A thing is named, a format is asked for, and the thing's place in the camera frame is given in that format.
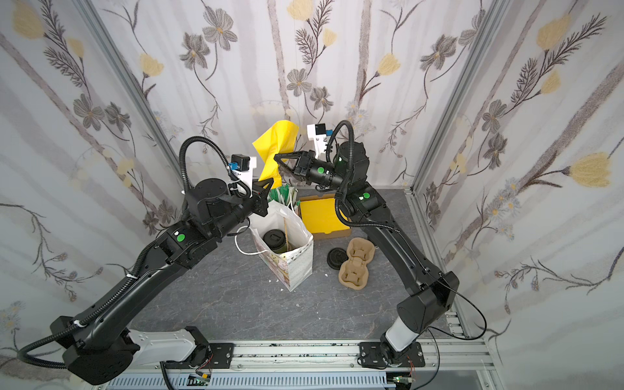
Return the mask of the yellow napkin sheets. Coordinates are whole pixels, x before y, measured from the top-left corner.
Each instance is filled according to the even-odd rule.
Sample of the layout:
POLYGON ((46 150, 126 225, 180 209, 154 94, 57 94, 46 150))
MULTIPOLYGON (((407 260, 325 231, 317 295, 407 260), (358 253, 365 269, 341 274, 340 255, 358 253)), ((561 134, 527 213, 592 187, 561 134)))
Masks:
POLYGON ((253 147, 264 162, 264 167, 259 180, 273 179, 271 188, 277 189, 282 186, 279 166, 275 160, 277 154, 287 154, 294 151, 299 127, 289 120, 280 120, 274 123, 257 140, 253 147))

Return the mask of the white patterned paper bag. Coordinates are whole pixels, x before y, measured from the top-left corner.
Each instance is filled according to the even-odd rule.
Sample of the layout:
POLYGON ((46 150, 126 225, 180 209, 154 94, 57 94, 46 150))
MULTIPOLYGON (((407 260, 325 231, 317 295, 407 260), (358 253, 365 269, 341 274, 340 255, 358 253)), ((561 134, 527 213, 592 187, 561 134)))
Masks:
POLYGON ((290 292, 313 271, 314 238, 302 219, 287 206, 270 201, 264 217, 250 216, 250 234, 258 256, 290 292))

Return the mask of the brown paper straw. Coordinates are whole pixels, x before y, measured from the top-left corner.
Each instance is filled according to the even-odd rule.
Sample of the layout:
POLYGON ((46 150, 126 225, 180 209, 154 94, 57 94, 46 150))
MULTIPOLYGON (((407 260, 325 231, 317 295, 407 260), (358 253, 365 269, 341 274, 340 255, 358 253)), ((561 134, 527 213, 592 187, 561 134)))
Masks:
POLYGON ((288 234, 288 230, 286 229, 286 227, 284 227, 284 252, 289 252, 289 250, 290 250, 289 234, 288 234))

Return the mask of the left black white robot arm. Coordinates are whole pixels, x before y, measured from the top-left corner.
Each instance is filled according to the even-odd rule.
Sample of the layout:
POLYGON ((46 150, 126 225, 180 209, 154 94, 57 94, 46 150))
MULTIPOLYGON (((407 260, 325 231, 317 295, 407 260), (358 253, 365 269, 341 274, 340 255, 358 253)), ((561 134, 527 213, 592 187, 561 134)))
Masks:
POLYGON ((169 284, 201 262, 224 237, 252 214, 267 215, 269 178, 251 184, 239 179, 224 152, 204 136, 185 140, 179 152, 185 211, 160 237, 139 253, 133 267, 98 302, 75 317, 60 316, 51 335, 27 344, 17 353, 21 362, 68 370, 92 385, 122 374, 144 351, 128 324, 169 284), (231 182, 211 178, 192 185, 186 163, 194 143, 211 147, 224 164, 231 182))

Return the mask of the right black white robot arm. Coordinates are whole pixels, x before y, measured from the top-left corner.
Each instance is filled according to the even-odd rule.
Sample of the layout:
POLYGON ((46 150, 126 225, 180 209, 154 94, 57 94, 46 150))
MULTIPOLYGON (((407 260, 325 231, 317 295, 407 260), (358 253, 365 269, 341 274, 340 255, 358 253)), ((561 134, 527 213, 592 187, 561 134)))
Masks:
POLYGON ((324 159, 309 150, 276 154, 274 160, 299 180, 333 191, 339 221, 362 229, 397 272, 409 296, 397 305, 398 317, 380 339, 379 362, 374 363, 371 354, 360 358, 366 368, 397 364, 459 297, 458 277, 440 270, 418 250, 386 201, 369 184, 370 160, 365 146, 355 140, 349 121, 336 125, 326 143, 324 159))

